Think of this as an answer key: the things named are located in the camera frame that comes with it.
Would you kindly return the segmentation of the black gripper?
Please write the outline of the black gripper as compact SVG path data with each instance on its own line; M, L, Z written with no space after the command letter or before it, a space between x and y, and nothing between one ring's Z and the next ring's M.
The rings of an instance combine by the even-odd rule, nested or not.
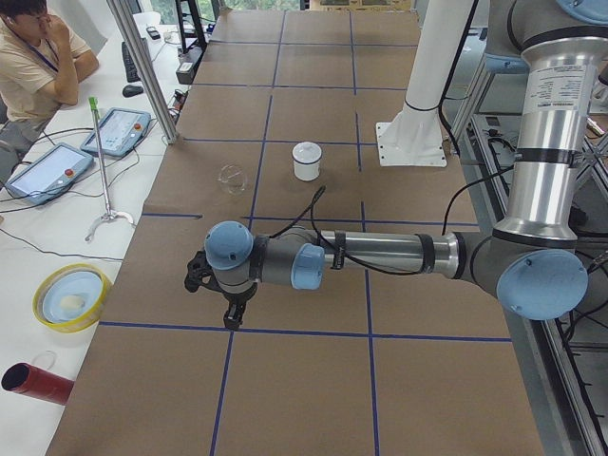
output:
M249 300L251 300L257 292L257 284L254 282L246 290L234 292L228 290L221 291L224 297L229 302L229 307L223 316L224 327L228 330L238 330L242 324L243 309Z

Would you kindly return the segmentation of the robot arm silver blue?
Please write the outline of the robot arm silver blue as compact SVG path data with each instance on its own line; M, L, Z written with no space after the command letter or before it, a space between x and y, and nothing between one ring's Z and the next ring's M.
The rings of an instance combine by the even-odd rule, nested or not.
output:
M224 221L189 262L187 290L224 295L230 330L241 325L260 283L315 290L326 268L353 264L393 276L465 280L531 320L576 308L589 277L568 220L592 92L607 55L607 5L493 1L485 54L493 70L527 75L506 213L489 236L321 231L297 222L254 236L241 223Z

